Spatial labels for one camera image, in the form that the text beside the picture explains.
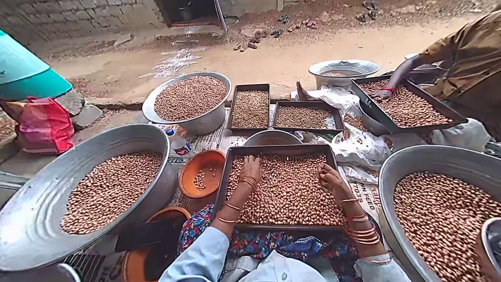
tray of peanuts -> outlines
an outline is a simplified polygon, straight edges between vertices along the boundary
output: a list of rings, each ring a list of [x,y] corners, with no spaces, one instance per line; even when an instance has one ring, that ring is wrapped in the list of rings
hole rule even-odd
[[[236,85],[229,110],[229,130],[258,132],[268,129],[270,118],[270,85]]]
[[[341,231],[345,218],[316,176],[321,163],[337,169],[329,145],[231,147],[226,154],[213,220],[238,184],[243,158],[262,159],[262,178],[243,206],[238,230]]]
[[[354,79],[351,90],[391,133],[446,129],[468,120],[409,80],[402,81],[388,99],[371,97],[391,75]]]
[[[340,110],[326,102],[277,102],[272,127],[333,135],[345,129]]]

pink plastic bag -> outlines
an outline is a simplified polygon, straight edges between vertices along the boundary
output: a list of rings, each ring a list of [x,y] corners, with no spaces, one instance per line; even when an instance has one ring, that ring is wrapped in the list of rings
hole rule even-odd
[[[27,102],[7,102],[6,110],[19,124],[19,144],[28,153],[63,153],[73,147],[75,132],[68,112],[52,98],[29,97]]]

orange bowl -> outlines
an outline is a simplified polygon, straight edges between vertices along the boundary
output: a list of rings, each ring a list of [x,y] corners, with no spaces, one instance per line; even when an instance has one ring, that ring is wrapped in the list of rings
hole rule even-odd
[[[155,213],[146,222],[168,220],[178,216],[184,216],[186,220],[190,218],[187,210],[181,207],[170,207]],[[146,282],[146,278],[144,277],[144,260],[150,250],[151,246],[145,246],[125,253],[122,265],[124,282]]]
[[[201,151],[184,166],[179,176],[179,187],[183,194],[190,198],[205,197],[219,187],[223,168],[224,154],[222,152],[218,150]],[[206,188],[199,191],[193,181],[201,170],[205,172],[202,182]]]

woman's hand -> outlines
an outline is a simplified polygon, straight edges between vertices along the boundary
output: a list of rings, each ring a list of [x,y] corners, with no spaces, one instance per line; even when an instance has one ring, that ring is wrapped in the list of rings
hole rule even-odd
[[[329,190],[336,202],[339,204],[341,200],[355,199],[350,188],[346,186],[339,173],[327,164],[318,166],[317,177],[323,188]]]
[[[248,156],[243,159],[243,170],[242,172],[247,172],[252,174],[256,183],[259,183],[261,180],[261,167],[260,167],[261,159],[254,158],[254,156]]]

black metal tray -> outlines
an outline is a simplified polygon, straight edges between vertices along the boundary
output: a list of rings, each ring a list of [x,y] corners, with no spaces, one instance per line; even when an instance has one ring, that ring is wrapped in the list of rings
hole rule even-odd
[[[260,91],[267,91],[268,92],[268,126],[258,127],[258,128],[234,128],[234,127],[232,127],[231,121],[233,120],[233,109],[235,107],[236,96],[238,95],[239,91],[251,91],[251,90],[260,90]],[[268,84],[235,85],[235,88],[233,90],[233,99],[231,100],[231,108],[229,110],[228,124],[226,125],[226,128],[228,128],[231,131],[238,131],[238,132],[243,132],[243,133],[254,134],[254,133],[257,133],[258,131],[268,129],[269,126],[270,126],[270,84],[268,83]]]
[[[337,170],[334,154],[329,145],[275,145],[275,146],[250,146],[250,147],[231,147],[226,153],[226,160],[221,176],[221,182],[217,190],[216,202],[214,204],[214,212],[212,220],[215,220],[216,212],[221,210],[224,202],[226,201],[226,194],[228,191],[228,179],[232,170],[233,159],[236,155],[257,156],[259,154],[279,156],[301,156],[306,154],[325,154],[327,157],[327,164]],[[340,226],[329,225],[260,225],[260,224],[243,224],[237,223],[235,225],[237,230],[286,230],[286,231],[342,231]]]
[[[425,126],[415,126],[415,127],[399,127],[391,118],[388,116],[379,105],[370,97],[367,93],[365,93],[361,88],[360,84],[365,84],[369,82],[376,82],[383,79],[389,79],[391,75],[382,75],[375,76],[369,78],[359,78],[352,80],[353,83],[351,85],[351,90],[360,98],[360,102],[364,103],[368,110],[369,114],[376,117],[377,120],[382,123],[390,133],[407,133],[407,132],[427,132],[437,129],[446,129],[449,127],[456,126],[461,123],[466,123],[468,120],[460,115],[455,110],[451,109],[441,101],[437,100],[435,97],[423,91],[421,88],[417,87],[415,84],[408,80],[404,80],[401,82],[400,86],[405,86],[409,91],[414,93],[415,95],[425,99],[428,103],[433,106],[433,109],[437,112],[445,115],[447,118],[453,120],[450,123],[437,124],[437,125],[425,125]]]
[[[296,127],[279,127],[277,126],[277,119],[279,117],[279,110],[281,106],[292,106],[292,107],[304,107],[304,108],[318,108],[324,109],[331,113],[334,118],[334,126],[336,129],[315,129],[315,128],[296,128]],[[343,118],[341,117],[341,112],[338,108],[333,107],[326,102],[277,102],[277,106],[275,107],[275,114],[273,116],[272,127],[274,129],[279,129],[283,131],[309,131],[309,132],[317,132],[324,134],[333,134],[337,135],[345,129]]]

